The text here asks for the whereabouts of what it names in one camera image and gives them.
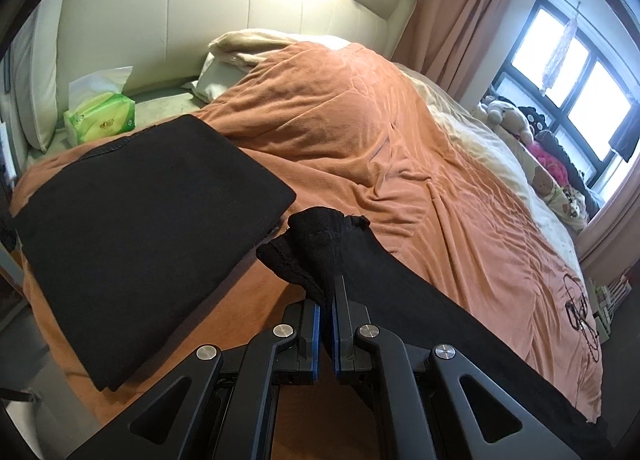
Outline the cream pillow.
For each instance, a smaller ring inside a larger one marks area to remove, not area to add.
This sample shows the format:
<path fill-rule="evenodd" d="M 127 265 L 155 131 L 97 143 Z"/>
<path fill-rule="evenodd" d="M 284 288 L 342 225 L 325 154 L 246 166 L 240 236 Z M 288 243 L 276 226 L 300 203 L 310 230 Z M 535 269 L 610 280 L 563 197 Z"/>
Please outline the cream pillow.
<path fill-rule="evenodd" d="M 268 57 L 299 42 L 320 44 L 330 50 L 340 50 L 349 44 L 344 38 L 327 34 L 297 34 L 270 29 L 230 31 L 209 43 L 201 73 L 188 87 L 196 98 L 208 104 Z"/>

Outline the pile of plush toys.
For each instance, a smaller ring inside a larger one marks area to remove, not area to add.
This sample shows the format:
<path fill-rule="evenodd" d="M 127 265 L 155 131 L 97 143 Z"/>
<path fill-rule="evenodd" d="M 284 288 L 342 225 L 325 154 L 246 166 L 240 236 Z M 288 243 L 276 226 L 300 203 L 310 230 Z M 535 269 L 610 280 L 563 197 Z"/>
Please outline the pile of plush toys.
<path fill-rule="evenodd" d="M 481 100 L 472 113 L 514 153 L 529 185 L 560 221 L 575 234 L 586 229 L 599 206 L 544 116 L 494 96 Z"/>

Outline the pink curtain left of window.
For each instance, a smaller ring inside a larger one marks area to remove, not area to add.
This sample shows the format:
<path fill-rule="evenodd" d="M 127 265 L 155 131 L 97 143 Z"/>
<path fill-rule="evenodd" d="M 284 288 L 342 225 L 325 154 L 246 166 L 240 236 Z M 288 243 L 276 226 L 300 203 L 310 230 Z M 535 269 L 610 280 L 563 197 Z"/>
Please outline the pink curtain left of window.
<path fill-rule="evenodd" d="M 471 84 L 510 0 L 416 0 L 393 61 L 459 100 Z"/>

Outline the green tissue pack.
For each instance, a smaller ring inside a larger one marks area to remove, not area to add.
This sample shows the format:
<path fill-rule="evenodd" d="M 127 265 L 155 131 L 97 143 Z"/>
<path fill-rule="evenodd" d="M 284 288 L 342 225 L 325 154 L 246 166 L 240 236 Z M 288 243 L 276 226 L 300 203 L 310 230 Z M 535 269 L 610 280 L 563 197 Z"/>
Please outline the green tissue pack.
<path fill-rule="evenodd" d="M 136 102 L 124 94 L 133 66 L 101 70 L 68 84 L 68 109 L 63 112 L 70 146 L 132 131 Z"/>

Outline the cream padded headboard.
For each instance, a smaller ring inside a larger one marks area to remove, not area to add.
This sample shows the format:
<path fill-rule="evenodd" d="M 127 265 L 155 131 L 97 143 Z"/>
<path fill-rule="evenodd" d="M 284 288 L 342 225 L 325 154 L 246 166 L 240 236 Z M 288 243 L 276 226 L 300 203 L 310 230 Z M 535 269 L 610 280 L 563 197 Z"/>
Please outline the cream padded headboard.
<path fill-rule="evenodd" d="M 197 76 L 218 35 L 245 28 L 330 34 L 390 56 L 416 0 L 41 0 L 1 71 L 13 150 L 46 151 L 70 83 L 127 67 L 135 95 Z"/>

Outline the orange bed duvet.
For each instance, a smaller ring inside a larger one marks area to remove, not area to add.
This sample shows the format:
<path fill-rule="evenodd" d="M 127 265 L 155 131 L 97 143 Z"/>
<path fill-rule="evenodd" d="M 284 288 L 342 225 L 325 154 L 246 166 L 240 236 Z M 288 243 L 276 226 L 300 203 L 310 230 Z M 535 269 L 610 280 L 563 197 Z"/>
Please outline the orange bed duvet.
<path fill-rule="evenodd" d="M 98 390 L 56 322 L 26 261 L 24 289 L 70 388 L 111 421 L 192 350 L 247 343 L 308 296 L 256 256 L 310 208 L 365 217 L 398 261 L 454 301 L 559 390 L 592 424 L 601 413 L 600 345 L 577 327 L 585 283 L 574 243 L 488 127 L 390 61 L 350 44 L 297 43 L 190 113 L 294 191 L 273 230 L 116 390 Z M 103 142 L 32 166 L 13 220 L 62 168 Z"/>

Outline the black framed window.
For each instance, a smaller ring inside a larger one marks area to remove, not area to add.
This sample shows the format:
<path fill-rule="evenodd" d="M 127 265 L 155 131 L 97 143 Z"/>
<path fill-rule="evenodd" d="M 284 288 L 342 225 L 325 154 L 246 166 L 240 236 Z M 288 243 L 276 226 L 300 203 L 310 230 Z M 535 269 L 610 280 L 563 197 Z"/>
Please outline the black framed window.
<path fill-rule="evenodd" d="M 614 132 L 638 107 L 620 72 L 588 36 L 577 30 L 558 77 L 543 90 L 544 67 L 570 17 L 548 0 L 536 0 L 521 33 L 491 83 L 519 106 L 533 107 L 559 139 L 598 200 L 611 200 L 630 173 L 636 154 L 624 160 L 610 146 Z"/>

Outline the folded black garment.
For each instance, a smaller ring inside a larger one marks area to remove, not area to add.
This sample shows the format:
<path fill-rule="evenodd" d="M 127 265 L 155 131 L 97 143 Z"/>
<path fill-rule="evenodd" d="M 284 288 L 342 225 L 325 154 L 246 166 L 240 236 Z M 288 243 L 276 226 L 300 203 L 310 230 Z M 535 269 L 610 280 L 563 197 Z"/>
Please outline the folded black garment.
<path fill-rule="evenodd" d="M 185 114 L 89 151 L 14 224 L 98 390 L 116 390 L 276 227 L 294 191 Z"/>

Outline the black pants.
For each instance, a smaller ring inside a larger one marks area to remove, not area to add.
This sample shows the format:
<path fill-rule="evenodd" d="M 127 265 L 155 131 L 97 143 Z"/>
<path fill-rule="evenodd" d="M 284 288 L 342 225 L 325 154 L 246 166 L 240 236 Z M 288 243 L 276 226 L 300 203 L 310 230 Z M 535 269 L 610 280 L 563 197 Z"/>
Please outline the black pants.
<path fill-rule="evenodd" d="M 484 324 L 387 252 L 365 217 L 306 209 L 290 216 L 284 234 L 258 246 L 256 256 L 321 306 L 330 304 L 335 279 L 344 278 L 348 298 L 366 306 L 374 322 L 410 345 L 457 347 L 580 458 L 611 453 L 597 425 Z"/>

